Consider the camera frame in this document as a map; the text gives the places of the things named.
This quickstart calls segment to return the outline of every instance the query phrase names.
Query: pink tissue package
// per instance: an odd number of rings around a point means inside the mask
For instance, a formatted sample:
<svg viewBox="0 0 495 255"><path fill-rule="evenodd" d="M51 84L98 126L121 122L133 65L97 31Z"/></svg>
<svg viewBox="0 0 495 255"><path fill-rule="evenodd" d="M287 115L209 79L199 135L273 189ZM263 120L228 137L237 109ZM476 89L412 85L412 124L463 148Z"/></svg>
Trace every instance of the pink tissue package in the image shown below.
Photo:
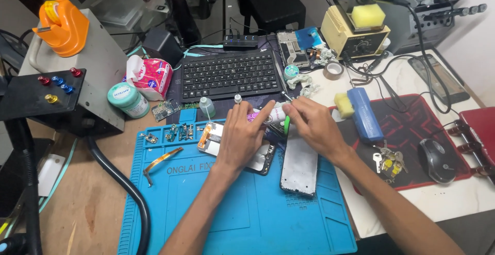
<svg viewBox="0 0 495 255"><path fill-rule="evenodd" d="M136 87L147 100L164 100L172 74L172 67L164 60L143 60L133 55L127 60L126 76L122 82Z"/></svg>

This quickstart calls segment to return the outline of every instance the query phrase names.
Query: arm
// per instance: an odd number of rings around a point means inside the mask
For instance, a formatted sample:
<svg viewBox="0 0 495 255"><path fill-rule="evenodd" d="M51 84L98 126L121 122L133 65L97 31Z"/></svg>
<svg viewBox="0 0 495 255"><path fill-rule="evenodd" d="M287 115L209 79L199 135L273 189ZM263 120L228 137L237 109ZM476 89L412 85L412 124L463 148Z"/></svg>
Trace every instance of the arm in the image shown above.
<svg viewBox="0 0 495 255"><path fill-rule="evenodd" d="M406 254L464 254L440 227L357 156L344 142L327 107L300 97L282 108L307 143L356 185L402 251Z"/></svg>
<svg viewBox="0 0 495 255"><path fill-rule="evenodd" d="M168 237L160 255L202 253L216 209L261 146L266 129L261 125L274 105L275 101L270 101L252 122L246 118L253 112L248 102L243 101L229 110L216 162L193 203Z"/></svg>

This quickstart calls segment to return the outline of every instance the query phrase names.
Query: computer mouse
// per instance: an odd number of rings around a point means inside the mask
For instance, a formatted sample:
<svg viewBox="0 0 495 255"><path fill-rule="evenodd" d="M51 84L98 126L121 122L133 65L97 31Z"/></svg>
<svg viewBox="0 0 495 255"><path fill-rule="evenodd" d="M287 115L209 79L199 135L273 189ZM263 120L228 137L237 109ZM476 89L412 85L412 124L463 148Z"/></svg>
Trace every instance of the computer mouse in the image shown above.
<svg viewBox="0 0 495 255"><path fill-rule="evenodd" d="M455 179L451 158L437 141L427 138L419 142L419 159L428 175L437 183L448 184Z"/></svg>

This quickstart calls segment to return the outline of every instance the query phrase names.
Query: blue knob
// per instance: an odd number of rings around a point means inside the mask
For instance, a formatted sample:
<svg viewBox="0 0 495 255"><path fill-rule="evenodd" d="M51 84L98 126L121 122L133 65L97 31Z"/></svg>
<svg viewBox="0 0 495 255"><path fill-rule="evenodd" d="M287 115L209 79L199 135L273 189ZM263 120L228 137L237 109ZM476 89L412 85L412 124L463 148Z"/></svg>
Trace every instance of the blue knob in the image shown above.
<svg viewBox="0 0 495 255"><path fill-rule="evenodd" d="M63 84L62 86L60 86L60 88L66 93L66 94L71 94L74 92L74 88L72 86L69 86L69 85L66 85L66 84Z"/></svg>
<svg viewBox="0 0 495 255"><path fill-rule="evenodd" d="M60 86L60 85L62 85L62 84L64 84L64 83L65 83L65 80L64 80L64 79L62 79L62 78L60 78L60 77L57 77L57 76L53 76L53 77L52 77L52 81L53 81L53 83L54 83L55 85L57 85L57 86Z"/></svg>

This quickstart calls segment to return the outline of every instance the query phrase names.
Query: orange tape dispenser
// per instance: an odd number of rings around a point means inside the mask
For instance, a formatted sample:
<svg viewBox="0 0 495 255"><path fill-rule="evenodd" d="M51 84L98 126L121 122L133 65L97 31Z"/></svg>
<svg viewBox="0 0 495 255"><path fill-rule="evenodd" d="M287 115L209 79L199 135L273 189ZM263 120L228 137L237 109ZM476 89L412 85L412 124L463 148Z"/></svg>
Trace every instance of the orange tape dispenser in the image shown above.
<svg viewBox="0 0 495 255"><path fill-rule="evenodd" d="M84 48L90 21L69 0L46 1L40 22L42 27L33 31L60 57L74 56Z"/></svg>

